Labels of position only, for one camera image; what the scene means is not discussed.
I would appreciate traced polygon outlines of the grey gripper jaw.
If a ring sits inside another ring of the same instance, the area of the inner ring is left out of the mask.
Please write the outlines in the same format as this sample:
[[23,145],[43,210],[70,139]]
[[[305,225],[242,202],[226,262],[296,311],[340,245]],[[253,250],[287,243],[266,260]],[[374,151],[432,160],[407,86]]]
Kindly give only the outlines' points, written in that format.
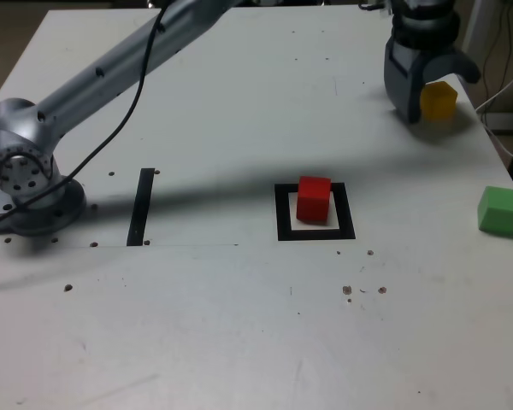
[[422,117],[420,96],[424,86],[425,54],[389,38],[385,48],[386,94],[402,119],[415,124]]
[[426,57],[422,71],[424,84],[434,82],[449,74],[455,74],[470,84],[476,84],[481,79],[481,71],[477,64],[455,47],[432,53],[431,56]]

